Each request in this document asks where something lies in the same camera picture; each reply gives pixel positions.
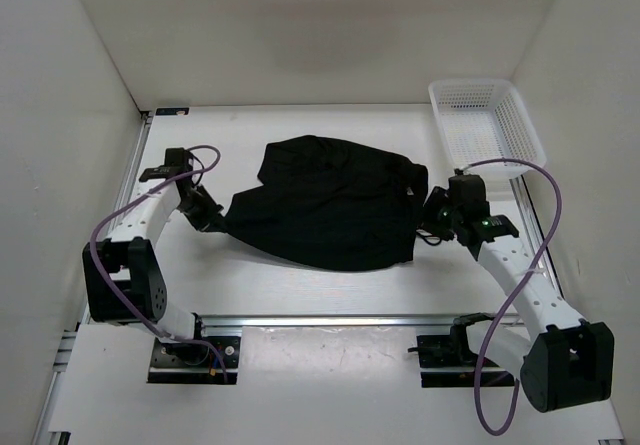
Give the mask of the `black shorts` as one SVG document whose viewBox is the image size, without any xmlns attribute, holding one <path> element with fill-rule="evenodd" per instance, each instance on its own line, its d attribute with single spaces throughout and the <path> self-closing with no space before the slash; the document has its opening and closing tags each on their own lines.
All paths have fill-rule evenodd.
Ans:
<svg viewBox="0 0 640 445">
<path fill-rule="evenodd" d="M 362 144 L 306 135 L 267 144 L 260 186 L 232 198 L 226 232 L 262 252 L 339 272 L 412 261 L 426 166 Z"/>
</svg>

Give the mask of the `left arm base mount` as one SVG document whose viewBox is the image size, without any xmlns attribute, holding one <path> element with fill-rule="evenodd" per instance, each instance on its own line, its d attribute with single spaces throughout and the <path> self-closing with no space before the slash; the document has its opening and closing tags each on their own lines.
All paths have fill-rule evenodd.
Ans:
<svg viewBox="0 0 640 445">
<path fill-rule="evenodd" d="M 236 329 L 207 329 L 203 340 L 210 343 L 223 359 L 207 346 L 154 340 L 147 382 L 151 384 L 235 385 L 238 379 L 242 334 Z"/>
</svg>

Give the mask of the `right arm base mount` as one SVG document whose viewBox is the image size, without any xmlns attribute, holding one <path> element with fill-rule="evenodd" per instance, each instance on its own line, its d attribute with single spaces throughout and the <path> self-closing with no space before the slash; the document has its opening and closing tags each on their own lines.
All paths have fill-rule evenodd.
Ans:
<svg viewBox="0 0 640 445">
<path fill-rule="evenodd" d="M 477 354 L 468 347 L 468 327 L 490 322 L 493 315 L 474 313 L 454 319 L 444 335 L 418 335 L 407 349 L 418 356 L 422 388 L 472 388 Z"/>
</svg>

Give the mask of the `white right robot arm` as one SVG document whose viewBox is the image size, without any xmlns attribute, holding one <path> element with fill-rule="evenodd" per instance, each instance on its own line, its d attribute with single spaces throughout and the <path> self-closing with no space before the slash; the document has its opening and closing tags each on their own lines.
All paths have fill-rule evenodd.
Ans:
<svg viewBox="0 0 640 445">
<path fill-rule="evenodd" d="M 588 322 L 536 271 L 538 260 L 516 226 L 491 213 L 479 176 L 455 175 L 447 187 L 435 187 L 424 205 L 423 227 L 465 247 L 503 290 L 528 332 L 522 337 L 504 326 L 491 331 L 493 316 L 463 315 L 450 329 L 449 352 L 455 361 L 491 361 L 502 367 L 539 412 L 610 398 L 612 331 L 602 322 Z"/>
</svg>

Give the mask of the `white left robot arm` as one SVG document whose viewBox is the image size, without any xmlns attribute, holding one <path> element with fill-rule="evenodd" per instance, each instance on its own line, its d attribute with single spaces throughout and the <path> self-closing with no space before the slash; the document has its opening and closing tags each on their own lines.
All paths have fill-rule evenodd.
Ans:
<svg viewBox="0 0 640 445">
<path fill-rule="evenodd" d="M 168 148 L 161 165 L 142 172 L 132 201 L 99 222 L 82 252 L 91 318 L 175 342 L 188 365 L 206 360 L 210 342 L 200 317 L 168 298 L 155 247 L 174 212 L 197 232 L 224 230 L 222 206 L 201 183 L 220 159 L 211 145 Z"/>
</svg>

